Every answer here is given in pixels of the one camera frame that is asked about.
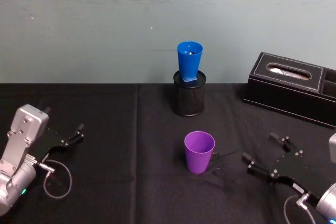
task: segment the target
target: black mesh pencil holder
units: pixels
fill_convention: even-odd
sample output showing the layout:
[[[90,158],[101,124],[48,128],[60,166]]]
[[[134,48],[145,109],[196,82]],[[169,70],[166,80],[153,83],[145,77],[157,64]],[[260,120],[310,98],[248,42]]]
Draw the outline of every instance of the black mesh pencil holder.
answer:
[[[181,116],[195,116],[204,108],[204,89],[206,77],[201,72],[197,73],[197,80],[184,82],[180,72],[174,74],[174,91],[172,109]]]

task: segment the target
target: black leather box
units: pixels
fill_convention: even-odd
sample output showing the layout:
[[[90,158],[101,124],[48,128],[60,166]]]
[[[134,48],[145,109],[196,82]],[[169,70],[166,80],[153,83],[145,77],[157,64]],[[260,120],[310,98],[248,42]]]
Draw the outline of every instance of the black leather box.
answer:
[[[262,52],[244,101],[335,128],[336,71]]]

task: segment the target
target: cup rim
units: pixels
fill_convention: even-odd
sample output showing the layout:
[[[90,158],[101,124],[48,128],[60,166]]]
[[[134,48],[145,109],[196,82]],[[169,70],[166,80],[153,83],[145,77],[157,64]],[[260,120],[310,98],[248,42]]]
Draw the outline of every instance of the cup rim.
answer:
[[[192,149],[190,149],[190,148],[186,145],[185,141],[186,141],[187,137],[188,137],[190,134],[193,134],[193,133],[205,133],[206,135],[210,136],[211,139],[212,139],[212,141],[213,141],[213,146],[212,146],[212,148],[211,148],[209,151],[207,151],[207,152],[196,152],[196,151],[193,151]],[[216,142],[215,142],[214,137],[211,136],[209,133],[207,133],[207,132],[205,132],[205,131],[192,131],[192,132],[189,132],[189,133],[185,136],[185,138],[184,138],[184,146],[185,146],[189,151],[191,151],[191,152],[193,152],[193,153],[196,153],[196,154],[206,154],[206,153],[208,153],[208,152],[212,152],[212,151],[214,150],[214,148],[215,148],[215,145],[216,145]]]
[[[201,48],[202,48],[202,50],[201,51],[199,51],[198,53],[196,53],[196,55],[198,55],[198,54],[200,54],[201,52],[203,52],[203,45],[201,44],[201,43],[199,43],[199,42],[197,42],[197,41],[193,41],[193,40],[186,40],[186,41],[183,41],[183,42],[180,42],[178,45],[177,45],[177,51],[178,52],[180,52],[180,53],[182,53],[182,54],[184,54],[184,55],[186,55],[184,52],[181,52],[179,49],[178,49],[178,47],[181,45],[181,44],[183,44],[183,43],[190,43],[190,42],[192,42],[192,43],[196,43],[196,44],[199,44],[200,46],[201,46]]]

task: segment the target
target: blue cup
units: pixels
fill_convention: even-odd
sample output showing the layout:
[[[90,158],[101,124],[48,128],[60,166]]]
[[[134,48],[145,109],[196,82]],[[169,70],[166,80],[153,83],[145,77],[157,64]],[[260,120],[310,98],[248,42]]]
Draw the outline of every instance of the blue cup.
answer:
[[[194,41],[181,42],[177,46],[178,68],[184,82],[196,80],[203,47]]]

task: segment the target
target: plastic cup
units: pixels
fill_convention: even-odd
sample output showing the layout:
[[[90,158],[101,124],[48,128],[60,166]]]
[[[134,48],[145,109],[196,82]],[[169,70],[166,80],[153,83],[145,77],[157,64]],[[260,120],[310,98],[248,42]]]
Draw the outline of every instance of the plastic cup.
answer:
[[[178,68],[184,82],[196,80],[203,47],[194,41],[185,41],[177,46]]]
[[[214,138],[204,131],[193,131],[184,139],[187,167],[195,174],[203,173],[215,148]]]

